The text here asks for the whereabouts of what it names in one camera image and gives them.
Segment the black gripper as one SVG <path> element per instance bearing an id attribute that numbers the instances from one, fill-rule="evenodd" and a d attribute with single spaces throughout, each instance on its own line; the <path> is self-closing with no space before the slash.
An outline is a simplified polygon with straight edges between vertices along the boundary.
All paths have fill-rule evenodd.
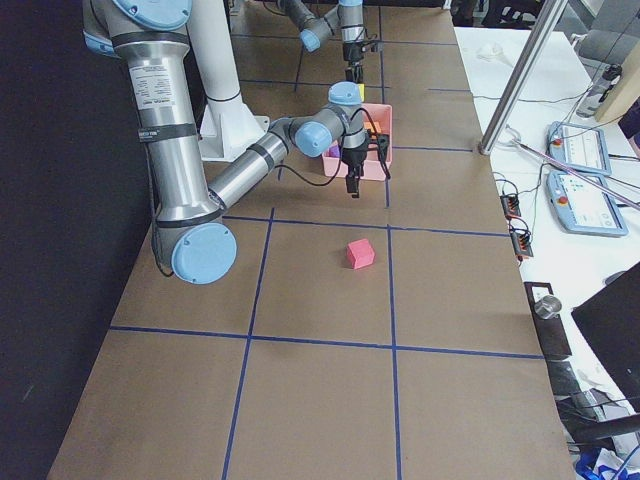
<path id="1" fill-rule="evenodd" d="M 361 68 L 364 59 L 365 46 L 363 42 L 343 42 L 342 54 L 346 62 L 345 78 L 357 84 L 364 83 L 364 73 Z"/>
<path id="2" fill-rule="evenodd" d="M 341 150 L 341 162 L 347 166 L 345 184 L 347 193 L 354 199 L 360 197 L 360 178 L 364 175 L 364 162 L 368 155 L 367 147 L 344 148 Z"/>

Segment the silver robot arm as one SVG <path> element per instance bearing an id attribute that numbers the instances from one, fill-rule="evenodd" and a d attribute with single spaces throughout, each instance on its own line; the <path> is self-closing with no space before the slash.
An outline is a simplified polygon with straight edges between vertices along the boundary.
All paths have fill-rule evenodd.
<path id="1" fill-rule="evenodd" d="M 339 32 L 343 59 L 347 63 L 346 80 L 364 84 L 362 61 L 367 37 L 362 1 L 340 0 L 322 17 L 313 14 L 299 0 L 277 1 L 276 6 L 298 28 L 299 38 L 308 52 L 318 50 Z"/>
<path id="2" fill-rule="evenodd" d="M 306 49 L 339 33 L 351 74 L 331 86 L 317 113 L 273 121 L 243 101 L 222 2 L 86 1 L 82 8 L 87 47 L 127 67 L 161 272 L 192 284 L 223 277 L 237 252 L 223 215 L 292 150 L 316 157 L 340 142 L 348 189 L 356 191 L 369 141 L 358 79 L 360 2 L 341 1 L 322 17 L 299 1 L 279 3 Z"/>

